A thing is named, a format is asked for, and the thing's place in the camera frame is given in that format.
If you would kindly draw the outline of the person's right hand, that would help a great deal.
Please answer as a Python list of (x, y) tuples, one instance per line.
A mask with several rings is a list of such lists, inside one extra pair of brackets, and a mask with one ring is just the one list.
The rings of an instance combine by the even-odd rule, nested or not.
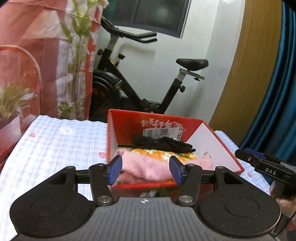
[(289, 232), (295, 231), (295, 215), (292, 216), (295, 213), (295, 197), (279, 197), (276, 198), (276, 202), (280, 205), (282, 213), (291, 218), (285, 229)]

